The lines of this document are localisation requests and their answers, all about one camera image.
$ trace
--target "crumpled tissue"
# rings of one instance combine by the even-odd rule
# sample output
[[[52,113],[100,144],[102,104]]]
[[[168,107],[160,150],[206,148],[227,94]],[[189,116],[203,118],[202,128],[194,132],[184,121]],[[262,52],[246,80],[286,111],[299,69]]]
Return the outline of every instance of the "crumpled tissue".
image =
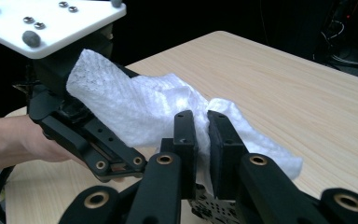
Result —
[[[173,138],[175,114],[191,110],[199,143],[197,183],[212,195],[208,110],[228,116],[247,149],[271,157],[289,178],[296,178],[301,171],[302,159],[255,130],[233,102],[222,98],[208,101],[175,74],[129,78],[104,56],[83,49],[66,89],[128,147],[155,147],[158,151],[162,138]]]

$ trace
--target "human arm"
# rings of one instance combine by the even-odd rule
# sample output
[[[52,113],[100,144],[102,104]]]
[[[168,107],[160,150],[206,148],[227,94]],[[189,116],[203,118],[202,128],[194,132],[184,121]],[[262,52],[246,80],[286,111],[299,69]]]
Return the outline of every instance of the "human arm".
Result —
[[[0,118],[0,169],[25,161],[67,161],[79,158],[48,140],[28,115]]]

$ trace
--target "wooden table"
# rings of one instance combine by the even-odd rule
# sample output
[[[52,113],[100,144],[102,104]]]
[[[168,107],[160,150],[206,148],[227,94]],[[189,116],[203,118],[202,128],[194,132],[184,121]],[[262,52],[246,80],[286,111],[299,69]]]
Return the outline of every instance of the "wooden table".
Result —
[[[234,102],[255,129],[304,159],[295,183],[311,196],[335,187],[358,192],[358,77],[225,32],[128,67],[150,76],[175,73],[207,99]],[[122,190],[133,181],[103,185]],[[101,183],[73,161],[19,164],[6,186],[7,223],[57,223],[94,185]],[[204,222],[183,205],[183,223]]]

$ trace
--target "round hole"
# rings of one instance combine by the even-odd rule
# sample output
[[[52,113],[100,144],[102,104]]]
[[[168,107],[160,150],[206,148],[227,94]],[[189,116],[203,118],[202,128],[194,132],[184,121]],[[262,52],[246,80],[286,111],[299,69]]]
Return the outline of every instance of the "round hole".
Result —
[[[267,165],[267,160],[264,157],[261,156],[253,156],[250,158],[250,161],[254,164],[254,165]]]
[[[109,199],[109,194],[106,191],[97,191],[89,195],[85,201],[84,205],[89,209],[99,208],[106,204]]]
[[[133,159],[133,163],[134,163],[135,165],[141,164],[141,163],[142,163],[142,158],[140,158],[140,157],[135,157],[135,158]]]
[[[105,167],[105,165],[106,164],[104,163],[104,161],[97,161],[96,167],[97,169],[102,170]]]
[[[172,157],[170,156],[167,156],[167,155],[162,155],[162,156],[159,156],[157,157],[157,162],[159,164],[170,164],[172,162]]]
[[[200,195],[198,199],[201,200],[201,201],[204,201],[204,200],[206,200],[206,196],[205,195]]]
[[[230,213],[232,216],[234,216],[234,217],[237,216],[237,212],[235,211],[235,209],[230,208],[230,209],[229,209],[229,213]]]
[[[351,210],[352,212],[358,212],[358,199],[348,194],[336,194],[334,195],[336,203],[342,207]]]

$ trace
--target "white mounting plate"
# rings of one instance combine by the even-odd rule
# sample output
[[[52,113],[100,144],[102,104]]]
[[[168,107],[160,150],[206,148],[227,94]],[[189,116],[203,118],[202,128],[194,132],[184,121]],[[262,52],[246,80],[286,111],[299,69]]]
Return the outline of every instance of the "white mounting plate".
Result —
[[[68,0],[68,7],[78,9],[78,12],[70,12],[68,7],[60,7],[60,2],[0,0],[0,43],[30,59],[41,59],[127,13],[123,3],[113,7],[110,1]],[[37,30],[33,23],[23,21],[25,17],[43,22],[46,28]],[[39,47],[31,48],[22,41],[22,34],[28,30],[40,36]]]

